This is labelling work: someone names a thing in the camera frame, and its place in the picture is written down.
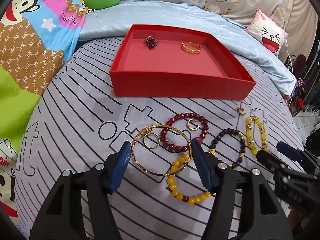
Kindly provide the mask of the thin gold bangle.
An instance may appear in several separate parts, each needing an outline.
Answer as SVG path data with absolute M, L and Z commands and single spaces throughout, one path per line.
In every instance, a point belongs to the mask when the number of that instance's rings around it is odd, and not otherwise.
M 169 143 L 161 131 L 172 132 L 177 136 L 187 150 L 182 147 L 177 152 L 177 146 Z M 143 172 L 156 177 L 174 176 L 185 169 L 191 161 L 191 142 L 180 129 L 169 125 L 150 125 L 142 128 L 131 144 L 133 163 Z

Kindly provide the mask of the dark red chair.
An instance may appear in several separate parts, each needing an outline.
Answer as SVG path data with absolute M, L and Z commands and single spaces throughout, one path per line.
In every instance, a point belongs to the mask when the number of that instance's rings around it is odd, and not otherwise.
M 307 59 L 303 54 L 299 54 L 298 56 L 291 55 L 290 57 L 287 57 L 285 67 L 293 72 L 295 78 L 298 80 L 302 77 L 302 74 L 307 67 Z

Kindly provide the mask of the red cardboard tray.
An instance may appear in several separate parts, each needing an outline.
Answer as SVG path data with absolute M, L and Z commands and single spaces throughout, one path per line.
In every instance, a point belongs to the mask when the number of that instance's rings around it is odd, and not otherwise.
M 183 42 L 202 47 L 198 55 Z M 213 35 L 179 27 L 134 24 L 110 69 L 118 97 L 244 100 L 255 81 Z

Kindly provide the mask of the light blue quilt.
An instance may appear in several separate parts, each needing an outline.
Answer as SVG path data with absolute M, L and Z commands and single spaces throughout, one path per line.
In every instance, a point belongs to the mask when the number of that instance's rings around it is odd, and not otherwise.
M 133 24 L 166 25 L 212 34 L 231 52 L 259 65 L 283 94 L 291 95 L 297 84 L 297 79 L 276 55 L 246 33 L 240 23 L 187 3 L 133 0 L 90 12 L 79 40 L 125 36 Z

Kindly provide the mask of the gold woven cuff bangle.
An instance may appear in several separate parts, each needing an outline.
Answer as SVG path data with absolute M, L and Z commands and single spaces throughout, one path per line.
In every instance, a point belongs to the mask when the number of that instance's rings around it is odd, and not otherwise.
M 181 44 L 181 49 L 186 53 L 198 55 L 201 52 L 202 47 L 194 42 L 183 42 Z

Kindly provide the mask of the pink cartoon face cushion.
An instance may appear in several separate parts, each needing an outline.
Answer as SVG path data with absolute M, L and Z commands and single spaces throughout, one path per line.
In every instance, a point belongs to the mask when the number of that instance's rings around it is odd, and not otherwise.
M 273 22 L 259 8 L 245 32 L 258 40 L 276 56 L 279 55 L 282 45 L 289 36 L 283 28 Z

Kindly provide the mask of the grey striped bed sheet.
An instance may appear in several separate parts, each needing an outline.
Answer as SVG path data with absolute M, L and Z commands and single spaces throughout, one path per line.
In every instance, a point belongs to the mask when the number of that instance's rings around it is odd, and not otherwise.
M 163 124 L 180 113 L 204 116 L 207 150 L 226 128 L 245 131 L 246 116 L 257 116 L 267 133 L 268 151 L 283 141 L 302 148 L 291 113 L 268 75 L 252 61 L 238 60 L 256 84 L 242 101 L 190 98 L 117 98 L 109 70 L 121 37 L 80 47 L 53 78 L 25 130 L 16 173 L 16 204 L 21 231 L 29 236 L 35 218 L 60 174 L 84 172 L 117 152 L 143 127 Z M 237 109 L 242 107 L 245 116 Z M 134 162 L 109 197 L 123 239 L 199 239 L 214 198 L 190 205 L 175 199 L 167 180 L 143 172 Z

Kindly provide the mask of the cartoon monkey colourful blanket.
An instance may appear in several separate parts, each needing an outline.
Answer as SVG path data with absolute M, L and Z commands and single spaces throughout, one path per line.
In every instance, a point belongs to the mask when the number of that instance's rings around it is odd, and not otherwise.
M 15 166 L 33 110 L 72 55 L 84 0 L 8 0 L 1 6 L 1 207 L 18 223 Z

